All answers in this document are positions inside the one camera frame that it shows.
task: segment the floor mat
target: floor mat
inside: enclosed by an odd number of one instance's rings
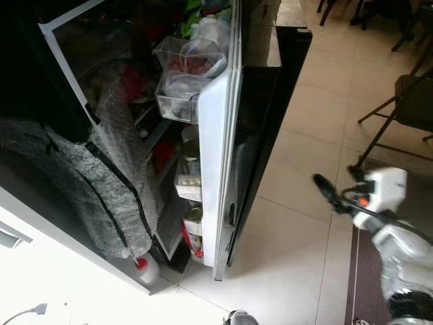
[[[365,169],[383,167],[367,161]],[[433,238],[433,177],[408,173],[406,199],[398,208],[397,215],[409,221],[415,228]],[[368,232],[353,230],[350,256],[349,286],[345,325],[356,324],[355,318],[370,325],[387,324],[390,321],[388,304],[380,289],[382,262],[371,243]]]

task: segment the wrapped object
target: wrapped object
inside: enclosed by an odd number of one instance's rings
[[[230,44],[230,25],[223,18],[216,19],[208,16],[192,25],[191,40],[212,41],[227,56]]]
[[[138,257],[150,249],[136,196],[85,144],[73,144],[36,122],[3,120],[0,130],[4,148],[27,158],[65,194],[106,257],[130,252]]]
[[[152,152],[146,152],[143,146],[119,78],[115,78],[102,92],[96,115],[101,123],[96,126],[98,137],[93,141],[105,148],[112,162],[137,189],[145,218],[155,232],[164,203],[152,167]]]

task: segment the refrigerator door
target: refrigerator door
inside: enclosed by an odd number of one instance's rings
[[[227,128],[215,280],[233,261],[312,37],[298,0],[244,0],[242,36],[242,87]]]
[[[202,90],[198,99],[202,175],[202,248],[204,265],[214,267],[222,236],[221,218],[233,152],[240,89],[240,2],[232,3],[231,43],[226,70]]]

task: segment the white bottle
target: white bottle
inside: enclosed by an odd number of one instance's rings
[[[134,279],[144,286],[153,285],[160,276],[160,267],[149,253],[137,258],[137,264],[134,266]]]

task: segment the black strap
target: black strap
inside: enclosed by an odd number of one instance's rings
[[[129,248],[129,250],[131,250],[130,246],[128,245],[127,239],[124,236],[122,228],[120,228],[120,225],[118,224],[117,220],[114,218],[114,216],[111,213],[111,211],[108,209],[108,207],[107,207],[106,203],[104,202],[103,198],[101,197],[101,195],[97,192],[97,190],[93,187],[93,185],[91,184],[91,182],[82,173],[80,173],[79,171],[77,171],[77,172],[85,180],[85,182],[87,183],[87,185],[95,192],[97,198],[99,199],[99,201],[102,204],[102,207],[104,208],[104,210],[106,211],[108,217],[110,218],[111,222],[113,223],[114,228],[116,228],[116,232],[119,235],[119,238],[122,241],[123,245],[126,248]]]
[[[143,223],[147,234],[150,238],[152,238],[153,242],[154,239],[152,237],[152,231],[149,227],[149,224],[147,223],[147,219],[143,210],[143,205],[138,195],[138,191],[135,189],[135,186],[129,181],[129,179],[125,177],[125,175],[123,175],[123,173],[117,168],[117,166],[93,142],[89,142],[88,144],[86,144],[86,148],[88,149],[88,151],[90,151],[90,153],[92,153],[94,157],[100,159],[100,161],[102,161],[102,163],[105,164],[105,166],[107,166],[107,168],[109,168],[109,170],[111,170],[111,172],[113,172],[113,174],[115,174],[117,178],[119,178],[119,180],[134,194],[135,200],[138,204],[141,222]]]

